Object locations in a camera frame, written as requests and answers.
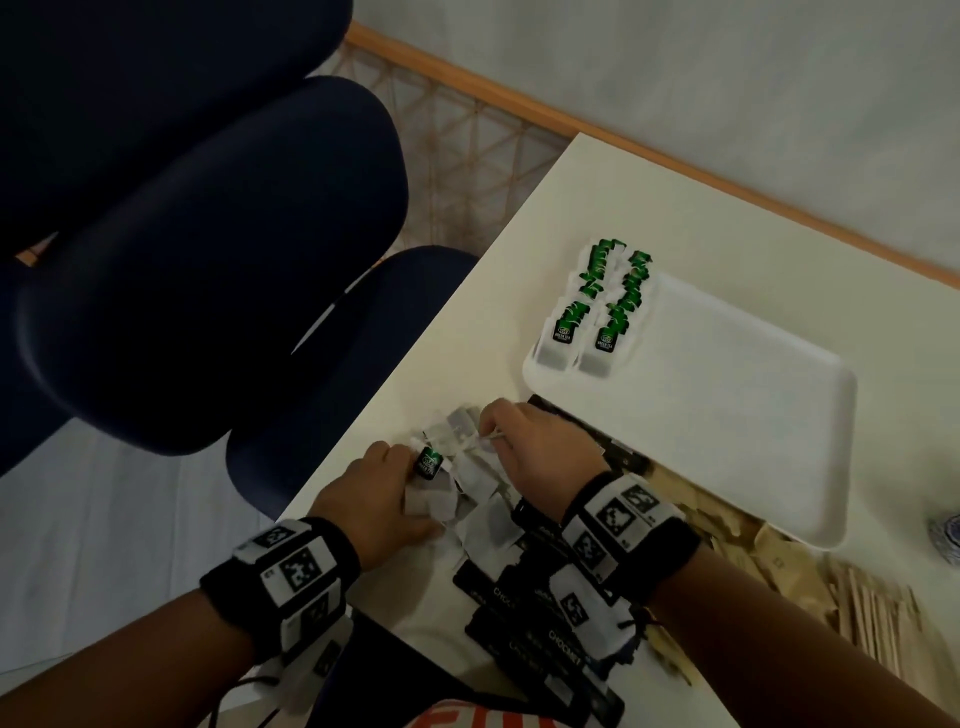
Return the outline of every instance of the wooden baseboard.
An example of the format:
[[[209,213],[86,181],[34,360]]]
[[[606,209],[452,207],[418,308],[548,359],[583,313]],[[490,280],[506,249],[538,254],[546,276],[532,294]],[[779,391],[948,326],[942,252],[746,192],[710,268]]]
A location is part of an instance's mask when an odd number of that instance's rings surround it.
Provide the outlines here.
[[[405,68],[409,68],[426,78],[433,79],[440,84],[455,88],[468,96],[479,99],[491,106],[503,109],[514,116],[536,124],[553,133],[573,138],[578,133],[593,136],[605,141],[614,147],[643,157],[649,161],[666,167],[674,172],[689,177],[697,182],[707,184],[721,192],[726,192],[740,200],[762,207],[795,223],[800,223],[825,235],[836,238],[841,242],[853,245],[859,250],[876,255],[891,263],[918,273],[929,279],[938,280],[945,285],[960,289],[960,274],[942,268],[933,263],[919,260],[912,255],[900,253],[887,246],[871,240],[858,232],[847,230],[826,220],[821,220],[795,207],[773,200],[754,190],[747,189],[702,169],[669,157],[650,147],[645,147],[631,139],[620,136],[606,129],[589,124],[588,122],[571,116],[567,113],[552,109],[535,99],[518,93],[506,86],[496,84],[489,79],[471,73],[464,68],[452,65],[446,61],[424,53],[413,46],[383,36],[359,23],[352,23],[347,33],[347,42],[369,51],[380,58]]]

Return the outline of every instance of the left hand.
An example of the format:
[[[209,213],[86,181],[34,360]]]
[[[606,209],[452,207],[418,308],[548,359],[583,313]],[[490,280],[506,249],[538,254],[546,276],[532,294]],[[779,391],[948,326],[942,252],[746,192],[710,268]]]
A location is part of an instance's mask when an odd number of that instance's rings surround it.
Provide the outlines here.
[[[353,544],[360,569],[375,569],[404,546],[443,534],[433,519],[403,515],[403,487],[416,454],[405,445],[375,442],[327,485],[308,516],[337,525]]]

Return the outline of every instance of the gray floor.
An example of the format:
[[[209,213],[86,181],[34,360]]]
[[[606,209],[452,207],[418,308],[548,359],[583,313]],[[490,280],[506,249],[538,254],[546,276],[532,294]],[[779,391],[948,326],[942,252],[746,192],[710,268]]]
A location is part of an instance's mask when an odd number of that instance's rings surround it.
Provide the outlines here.
[[[268,522],[230,484],[225,442],[161,457],[74,420],[0,478],[0,672],[189,591]]]

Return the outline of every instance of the right hand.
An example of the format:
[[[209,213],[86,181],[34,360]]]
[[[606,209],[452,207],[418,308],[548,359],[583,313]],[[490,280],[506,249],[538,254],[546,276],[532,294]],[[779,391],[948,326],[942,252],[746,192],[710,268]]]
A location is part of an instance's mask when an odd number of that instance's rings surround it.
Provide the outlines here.
[[[480,413],[480,434],[491,440],[514,486],[544,516],[559,523],[573,499],[610,469],[603,451],[577,425],[527,402],[495,400]]]

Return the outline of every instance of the white tray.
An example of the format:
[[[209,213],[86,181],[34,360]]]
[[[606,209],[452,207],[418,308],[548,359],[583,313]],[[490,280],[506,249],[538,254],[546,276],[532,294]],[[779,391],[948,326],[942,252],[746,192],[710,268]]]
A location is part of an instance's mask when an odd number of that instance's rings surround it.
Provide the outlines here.
[[[636,345],[611,376],[549,370],[531,350],[527,385],[788,536],[836,548],[847,530],[853,372],[833,353],[657,275]]]

